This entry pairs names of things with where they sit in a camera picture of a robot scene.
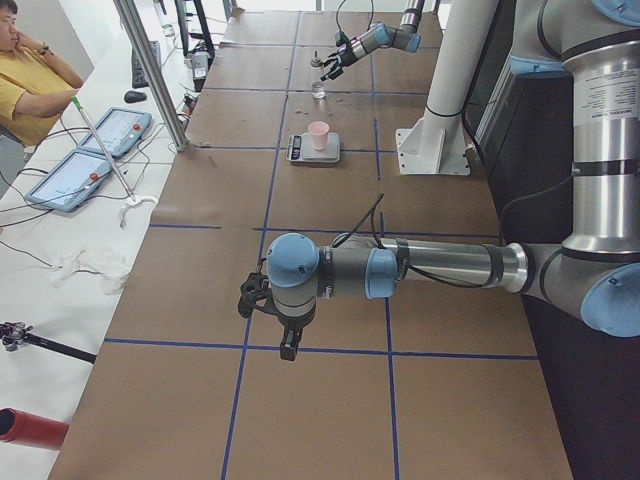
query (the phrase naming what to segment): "blue joint cap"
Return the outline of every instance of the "blue joint cap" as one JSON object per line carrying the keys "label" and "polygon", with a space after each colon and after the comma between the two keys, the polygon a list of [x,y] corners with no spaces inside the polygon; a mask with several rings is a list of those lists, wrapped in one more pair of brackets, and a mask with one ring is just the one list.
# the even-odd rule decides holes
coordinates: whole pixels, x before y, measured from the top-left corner
{"label": "blue joint cap", "polygon": [[422,35],[420,35],[419,33],[414,33],[411,36],[411,40],[409,40],[409,43],[407,44],[404,51],[409,53],[416,53],[416,51],[418,51],[418,47],[420,46],[420,40],[422,40]]}
{"label": "blue joint cap", "polygon": [[614,22],[640,27],[640,2],[638,0],[591,0],[605,17]]}
{"label": "blue joint cap", "polygon": [[530,78],[556,78],[568,76],[562,62],[543,58],[524,58],[511,55],[511,73]]}
{"label": "blue joint cap", "polygon": [[364,291],[367,298],[387,298],[396,291],[398,262],[391,250],[374,248],[369,253]]}
{"label": "blue joint cap", "polygon": [[615,337],[640,335],[640,263],[620,267],[587,293],[580,316],[591,328]]}
{"label": "blue joint cap", "polygon": [[313,276],[319,262],[320,254],[313,240],[299,233],[287,233],[269,245],[269,281],[281,288],[297,287]]}
{"label": "blue joint cap", "polygon": [[378,23],[374,27],[373,34],[376,37],[376,42],[380,45],[391,45],[391,35],[384,23]]}

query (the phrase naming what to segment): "yellow shirt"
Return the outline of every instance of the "yellow shirt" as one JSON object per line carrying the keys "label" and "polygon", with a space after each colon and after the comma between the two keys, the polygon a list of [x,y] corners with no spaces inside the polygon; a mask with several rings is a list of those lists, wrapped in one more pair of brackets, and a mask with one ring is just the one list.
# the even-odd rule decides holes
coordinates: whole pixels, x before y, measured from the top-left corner
{"label": "yellow shirt", "polygon": [[23,48],[21,52],[0,52],[0,125],[25,145],[37,145],[47,136],[60,115],[49,118],[15,113],[24,92],[33,95],[71,90],[72,87],[51,70],[40,55]]}

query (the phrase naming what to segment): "person's arm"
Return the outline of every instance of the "person's arm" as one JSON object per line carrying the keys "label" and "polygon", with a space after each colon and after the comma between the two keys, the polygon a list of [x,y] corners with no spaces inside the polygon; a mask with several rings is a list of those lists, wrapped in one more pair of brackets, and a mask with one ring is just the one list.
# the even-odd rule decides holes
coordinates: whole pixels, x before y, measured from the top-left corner
{"label": "person's arm", "polygon": [[24,92],[16,103],[14,112],[39,118],[53,117],[62,113],[71,102],[71,98],[77,93],[77,89],[40,95]]}
{"label": "person's arm", "polygon": [[19,32],[20,41],[18,42],[18,48],[21,46],[28,47],[41,53],[41,58],[44,63],[60,78],[71,85],[73,88],[80,88],[84,83],[82,78],[76,73],[71,65],[64,61],[60,55],[55,55],[43,42],[33,39],[29,35]]}

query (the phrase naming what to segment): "keyboard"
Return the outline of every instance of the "keyboard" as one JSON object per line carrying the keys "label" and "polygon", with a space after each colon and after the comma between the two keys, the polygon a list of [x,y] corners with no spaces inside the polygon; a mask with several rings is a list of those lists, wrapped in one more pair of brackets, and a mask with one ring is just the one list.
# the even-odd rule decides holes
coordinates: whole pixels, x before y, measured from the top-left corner
{"label": "keyboard", "polygon": [[[158,63],[158,66],[162,66],[162,57],[160,54],[160,42],[158,40],[149,40],[149,47],[151,47],[151,52]],[[142,88],[148,87],[149,82],[147,81],[147,77],[144,75],[144,70],[142,69],[142,63],[140,59],[136,55],[136,52],[131,50],[131,87],[132,88]]]}

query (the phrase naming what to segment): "printed label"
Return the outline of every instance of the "printed label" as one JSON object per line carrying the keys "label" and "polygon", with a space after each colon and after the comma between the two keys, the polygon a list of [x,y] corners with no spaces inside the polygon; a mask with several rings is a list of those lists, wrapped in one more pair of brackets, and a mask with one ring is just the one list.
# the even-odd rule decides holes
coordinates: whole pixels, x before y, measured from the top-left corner
{"label": "printed label", "polygon": [[573,125],[638,118],[640,69],[599,75],[574,85]]}

